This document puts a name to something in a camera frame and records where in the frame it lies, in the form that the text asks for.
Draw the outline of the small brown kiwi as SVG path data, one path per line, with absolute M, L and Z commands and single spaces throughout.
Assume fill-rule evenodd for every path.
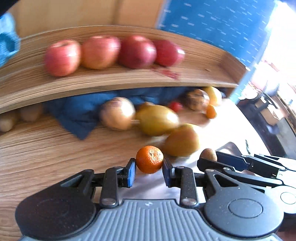
M 200 158 L 214 162 L 218 160 L 216 151 L 211 148 L 204 149 L 200 154 Z

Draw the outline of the small orange tangerine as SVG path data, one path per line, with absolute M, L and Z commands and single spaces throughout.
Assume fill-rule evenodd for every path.
M 155 146 L 145 146 L 138 150 L 135 160 L 142 173 L 153 174 L 162 168 L 164 154 Z

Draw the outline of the yellow-green pear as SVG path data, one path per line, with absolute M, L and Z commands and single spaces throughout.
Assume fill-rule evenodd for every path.
M 188 157 L 200 148 L 201 128 L 185 123 L 174 129 L 163 144 L 163 152 L 173 157 Z

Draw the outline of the striped cream pepino melon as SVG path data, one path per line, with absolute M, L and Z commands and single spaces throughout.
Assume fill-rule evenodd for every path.
M 132 126 L 135 107 L 124 97 L 115 97 L 102 105 L 99 117 L 101 123 L 114 130 L 128 130 Z

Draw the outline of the small red tomato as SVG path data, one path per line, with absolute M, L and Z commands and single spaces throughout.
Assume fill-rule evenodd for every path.
M 175 113 L 178 113 L 183 109 L 183 105 L 178 101 L 172 101 L 168 107 L 173 110 Z

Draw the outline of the green-yellow mango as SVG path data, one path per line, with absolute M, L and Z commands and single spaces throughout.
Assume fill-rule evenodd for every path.
M 177 128 L 180 124 L 178 115 L 162 105 L 147 105 L 136 112 L 139 129 L 146 135 L 162 136 Z

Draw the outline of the dark blue cloth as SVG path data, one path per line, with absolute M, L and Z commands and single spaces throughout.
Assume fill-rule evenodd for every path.
M 63 128 L 83 140 L 97 126 L 101 106 L 115 97 L 127 98 L 135 106 L 144 102 L 166 105 L 191 90 L 194 90 L 194 87 L 150 87 L 104 91 L 54 99 L 46 101 L 44 106 Z

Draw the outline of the yellow lemon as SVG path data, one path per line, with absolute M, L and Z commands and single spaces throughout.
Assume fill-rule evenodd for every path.
M 203 90 L 208 94 L 210 99 L 209 104 L 213 106 L 219 106 L 222 102 L 222 94 L 221 92 L 212 86 L 204 87 Z

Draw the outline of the rightmost red apple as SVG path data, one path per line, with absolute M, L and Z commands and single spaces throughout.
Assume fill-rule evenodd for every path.
M 156 64 L 171 67 L 180 64 L 185 59 L 185 51 L 174 42 L 154 40 L 153 43 L 157 51 Z

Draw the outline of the left brown kiwi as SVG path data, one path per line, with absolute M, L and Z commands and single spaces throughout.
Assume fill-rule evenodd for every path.
M 17 110 L 12 110 L 0 115 L 0 131 L 8 132 L 10 131 L 19 120 L 19 115 Z

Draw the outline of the red-yellow apple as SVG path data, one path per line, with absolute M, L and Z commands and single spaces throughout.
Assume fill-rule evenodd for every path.
M 50 45 L 45 52 L 46 71 L 55 77 L 72 74 L 81 62 L 81 45 L 74 40 L 62 40 Z
M 115 36 L 89 37 L 81 46 L 81 65 L 95 70 L 108 68 L 117 61 L 120 48 L 121 42 Z

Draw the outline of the wooden raised shelf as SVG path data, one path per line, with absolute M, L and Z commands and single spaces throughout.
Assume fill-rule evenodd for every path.
M 184 61 L 171 68 L 155 65 L 149 69 L 131 70 L 113 65 L 96 71 L 79 68 L 75 73 L 55 78 L 44 70 L 46 48 L 63 39 L 83 42 L 97 35 L 125 38 L 132 34 L 149 39 L 168 39 L 186 53 Z M 210 44 L 156 29 L 126 26 L 84 26 L 42 32 L 25 37 L 20 51 L 1 68 L 1 112 L 62 97 L 93 92 L 161 87 L 225 87 L 232 91 L 247 68 L 230 53 Z

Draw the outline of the leftmost red-yellow apple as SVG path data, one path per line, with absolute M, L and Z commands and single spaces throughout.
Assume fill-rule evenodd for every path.
M 45 52 L 46 71 L 55 77 L 72 74 L 81 62 L 81 45 L 74 40 L 62 40 L 50 45 Z

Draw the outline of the blue polka dot fabric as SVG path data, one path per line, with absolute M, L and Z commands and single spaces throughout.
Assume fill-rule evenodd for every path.
M 239 102 L 270 38 L 275 1 L 165 1 L 156 27 L 219 47 L 243 63 L 247 73 L 231 94 Z

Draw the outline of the light blue garment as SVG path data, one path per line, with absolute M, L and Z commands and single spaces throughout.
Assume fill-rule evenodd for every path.
M 20 50 L 21 39 L 16 33 L 16 23 L 11 13 L 1 16 L 0 66 L 3 67 Z

